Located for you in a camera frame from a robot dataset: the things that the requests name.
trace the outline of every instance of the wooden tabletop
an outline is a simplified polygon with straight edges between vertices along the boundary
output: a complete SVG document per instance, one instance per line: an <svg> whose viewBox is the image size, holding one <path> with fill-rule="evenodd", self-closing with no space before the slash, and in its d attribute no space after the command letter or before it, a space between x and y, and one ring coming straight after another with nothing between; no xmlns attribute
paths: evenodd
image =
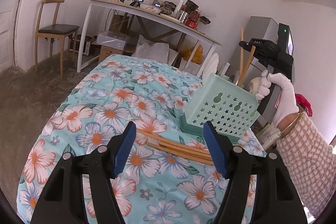
<svg viewBox="0 0 336 224"><path fill-rule="evenodd" d="M163 17L163 16L158 15L158 14L154 14L153 12L150 12L150 11L148 11L148 10L140 9L139 7L133 7L133 6L127 5L127 4L124 4L124 3L122 3L122 2L120 2L120 1L118 1L118 0L113 0L113 1L91 0L91 1L102 2L102 3L108 3L108 4L114 4L114 5L118 5L118 6L120 6L120 7L125 7L125 8L127 8L127 9L130 9L130 8L131 8L131 9L136 10L136 11L141 11L141 12L143 12L143 13L145 13L145 14L149 14L149 15L157 16L157 17L159 17L159 18L161 18L161 19L163 19L163 20L167 20L167 21L169 21L169 22L171 22L171 23L174 23L174 24L176 24L176 25L179 25L180 27L185 28L186 30L188 30L188 32L192 31L192 32L194 32L194 33L196 33L196 34L198 34L198 35L201 35L201 36L203 36L204 38L206 38L206 39L208 39L208 40L210 40L210 41L212 41L212 42L214 42L214 43L216 43L216 44L222 46L222 44L221 44L220 42L218 42L218 41L212 39L211 37L208 37L207 35L205 35L205 34L199 32L199 31L197 31L197 30L194 30L194 29L192 29L192 28L190 28L190 27L188 27L188 26L186 26L186 25L184 25L184 24L182 24L182 23L178 23L178 22L176 22L176 21L174 21L174 20L172 20L172 19Z"/></svg>

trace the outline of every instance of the floral bedspread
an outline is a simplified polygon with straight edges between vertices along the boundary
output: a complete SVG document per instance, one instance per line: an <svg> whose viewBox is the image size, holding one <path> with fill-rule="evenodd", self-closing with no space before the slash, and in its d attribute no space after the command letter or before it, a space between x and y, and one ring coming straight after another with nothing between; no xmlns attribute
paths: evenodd
<svg viewBox="0 0 336 224"><path fill-rule="evenodd" d="M31 221L43 186L64 152L89 154L122 133L128 121L138 129L207 149L202 137L179 130L178 117L199 81L152 60L112 55L103 61L72 90L31 149L17 192L20 217ZM137 135L123 173L111 180L125 222L212 223L228 181L212 165L153 149L147 141ZM251 131L239 144L250 154L266 155ZM83 188L88 220L97 223L86 175ZM256 176L251 176L243 223L251 218L255 189Z"/></svg>

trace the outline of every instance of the gold bangle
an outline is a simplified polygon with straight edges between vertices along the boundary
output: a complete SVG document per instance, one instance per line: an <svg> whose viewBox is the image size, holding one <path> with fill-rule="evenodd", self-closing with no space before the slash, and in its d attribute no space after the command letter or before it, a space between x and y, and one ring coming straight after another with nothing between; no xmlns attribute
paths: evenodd
<svg viewBox="0 0 336 224"><path fill-rule="evenodd" d="M297 114L297 116L296 116L296 118L294 119L294 121L293 122L291 122L283 131L281 131L280 132L280 138L282 139L282 138L284 138L285 136L281 136L287 129L289 129L297 120L298 120L298 118L299 118L299 116L300 116L300 114L301 114L302 112L300 112L300 113L298 113Z"/></svg>

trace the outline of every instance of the metal screw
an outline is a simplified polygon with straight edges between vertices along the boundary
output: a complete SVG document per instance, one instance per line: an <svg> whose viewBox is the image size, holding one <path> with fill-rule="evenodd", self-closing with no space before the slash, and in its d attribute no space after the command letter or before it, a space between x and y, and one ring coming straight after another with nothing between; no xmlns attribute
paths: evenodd
<svg viewBox="0 0 336 224"><path fill-rule="evenodd" d="M276 160L277 159L277 154L271 152L268 154L269 158L272 159L272 160Z"/></svg>
<svg viewBox="0 0 336 224"><path fill-rule="evenodd" d="M104 153L104 152L106 152L106 150L107 150L107 147L105 145L102 145L102 146L98 147L98 152L99 153Z"/></svg>
<svg viewBox="0 0 336 224"><path fill-rule="evenodd" d="M240 146L234 146L233 151L236 152L236 153L241 153L241 152L243 152L243 149Z"/></svg>
<svg viewBox="0 0 336 224"><path fill-rule="evenodd" d="M69 153L69 152L64 153L63 156L62 156L62 158L63 158L64 160L68 160L68 159L70 159L70 158L71 158L71 153Z"/></svg>

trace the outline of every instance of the door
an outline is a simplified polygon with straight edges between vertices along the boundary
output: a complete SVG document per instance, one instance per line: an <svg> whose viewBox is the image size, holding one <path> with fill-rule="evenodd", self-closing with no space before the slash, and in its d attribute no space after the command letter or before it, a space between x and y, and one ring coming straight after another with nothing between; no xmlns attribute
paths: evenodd
<svg viewBox="0 0 336 224"><path fill-rule="evenodd" d="M0 0L0 73L14 65L13 33L19 0Z"/></svg>

